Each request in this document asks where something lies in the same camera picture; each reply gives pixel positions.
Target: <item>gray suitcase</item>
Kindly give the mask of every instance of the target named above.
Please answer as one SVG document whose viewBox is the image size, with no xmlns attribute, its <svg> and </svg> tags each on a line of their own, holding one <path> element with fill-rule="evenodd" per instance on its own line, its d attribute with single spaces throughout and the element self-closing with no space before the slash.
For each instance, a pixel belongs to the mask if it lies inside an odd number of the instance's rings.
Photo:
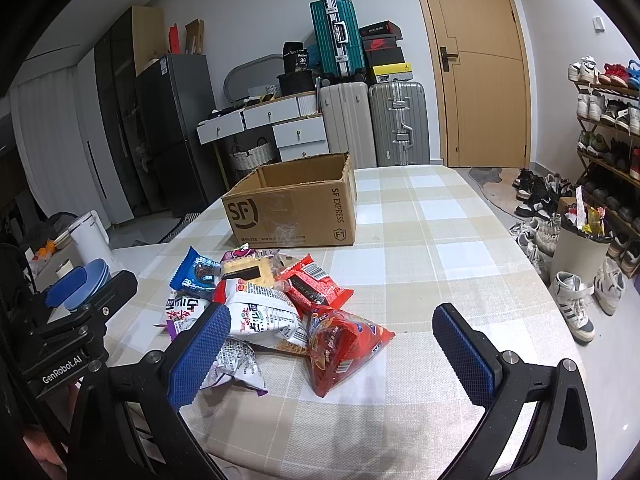
<svg viewBox="0 0 640 480">
<path fill-rule="evenodd" d="M 379 166 L 429 164 L 424 88 L 416 81 L 379 83 L 369 89 Z"/>
<path fill-rule="evenodd" d="M 331 153 L 351 153 L 353 167 L 376 167 L 376 149 L 365 83 L 341 83 L 320 89 L 324 130 Z"/>
</svg>

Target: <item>dark gray refrigerator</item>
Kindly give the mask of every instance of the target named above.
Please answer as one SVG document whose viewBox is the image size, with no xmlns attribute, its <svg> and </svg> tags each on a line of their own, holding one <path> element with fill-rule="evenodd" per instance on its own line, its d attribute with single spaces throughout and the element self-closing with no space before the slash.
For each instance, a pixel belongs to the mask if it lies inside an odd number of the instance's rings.
<svg viewBox="0 0 640 480">
<path fill-rule="evenodd" d="M 212 142 L 196 126 L 216 104 L 206 56 L 166 54 L 136 78 L 152 159 L 176 217 L 202 212 L 226 191 Z"/>
</svg>

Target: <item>red snack bag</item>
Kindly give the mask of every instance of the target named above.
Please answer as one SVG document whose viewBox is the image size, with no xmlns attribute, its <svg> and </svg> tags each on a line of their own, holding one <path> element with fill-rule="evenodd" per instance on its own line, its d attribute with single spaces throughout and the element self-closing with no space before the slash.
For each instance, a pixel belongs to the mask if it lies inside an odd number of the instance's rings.
<svg viewBox="0 0 640 480">
<path fill-rule="evenodd" d="M 312 386 L 324 397 L 376 355 L 396 334 L 343 310 L 316 308 L 309 320 Z"/>
<path fill-rule="evenodd" d="M 311 254 L 283 270 L 277 280 L 289 280 L 291 289 L 287 295 L 302 312 L 311 312 L 318 306 L 338 309 L 353 295 L 352 289 L 336 285 Z"/>
</svg>

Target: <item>metal screw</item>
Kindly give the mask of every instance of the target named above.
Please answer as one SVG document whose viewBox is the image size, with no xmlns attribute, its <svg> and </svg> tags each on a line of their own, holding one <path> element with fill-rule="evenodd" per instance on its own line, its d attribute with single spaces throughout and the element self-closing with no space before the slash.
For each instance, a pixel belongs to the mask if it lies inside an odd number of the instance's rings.
<svg viewBox="0 0 640 480">
<path fill-rule="evenodd" d="M 145 361 L 147 363 L 155 364 L 160 359 L 162 359 L 162 352 L 159 350 L 152 350 L 147 355 L 145 355 Z"/>
<path fill-rule="evenodd" d="M 564 368 L 566 368 L 570 372 L 575 372 L 575 369 L 577 368 L 575 363 L 571 361 L 571 359 L 564 359 L 562 361 L 562 366 L 564 366 Z"/>
<path fill-rule="evenodd" d="M 516 352 L 512 352 L 511 350 L 507 350 L 506 352 L 502 352 L 502 358 L 508 362 L 510 365 L 516 364 L 520 358 Z"/>
<path fill-rule="evenodd" d="M 101 366 L 102 366 L 102 363 L 98 361 L 98 359 L 94 359 L 89 363 L 89 365 L 87 366 L 87 369 L 90 372 L 97 372 Z"/>
</svg>

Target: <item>white curtain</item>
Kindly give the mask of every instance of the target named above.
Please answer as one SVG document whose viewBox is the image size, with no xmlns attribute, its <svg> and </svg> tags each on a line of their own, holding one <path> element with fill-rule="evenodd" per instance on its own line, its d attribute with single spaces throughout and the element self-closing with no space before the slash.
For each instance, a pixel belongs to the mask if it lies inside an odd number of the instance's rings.
<svg viewBox="0 0 640 480">
<path fill-rule="evenodd" d="M 47 216 L 94 210 L 111 223 L 86 160 L 71 68 L 63 68 L 11 89 L 15 142 L 33 197 Z"/>
</svg>

